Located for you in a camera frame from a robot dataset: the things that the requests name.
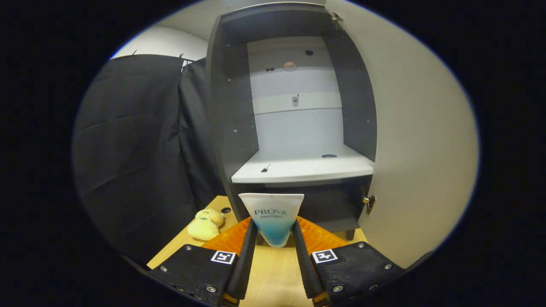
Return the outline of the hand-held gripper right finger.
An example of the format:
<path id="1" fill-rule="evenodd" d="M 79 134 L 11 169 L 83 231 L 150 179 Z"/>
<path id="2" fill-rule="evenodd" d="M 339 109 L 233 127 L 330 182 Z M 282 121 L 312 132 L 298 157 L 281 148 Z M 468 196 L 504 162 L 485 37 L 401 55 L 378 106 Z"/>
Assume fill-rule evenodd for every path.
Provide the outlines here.
<path id="1" fill-rule="evenodd" d="M 361 307 L 406 270 L 366 241 L 348 243 L 297 217 L 292 227 L 306 296 L 315 307 Z"/>

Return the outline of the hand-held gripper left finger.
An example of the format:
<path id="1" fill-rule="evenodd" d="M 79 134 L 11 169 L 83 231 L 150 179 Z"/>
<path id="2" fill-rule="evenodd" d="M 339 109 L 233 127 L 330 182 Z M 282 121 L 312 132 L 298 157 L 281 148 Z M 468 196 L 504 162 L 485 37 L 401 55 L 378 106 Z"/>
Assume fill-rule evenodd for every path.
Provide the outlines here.
<path id="1" fill-rule="evenodd" d="M 257 233 L 246 218 L 201 246 L 186 243 L 149 274 L 206 307 L 237 307 L 247 293 Z"/>

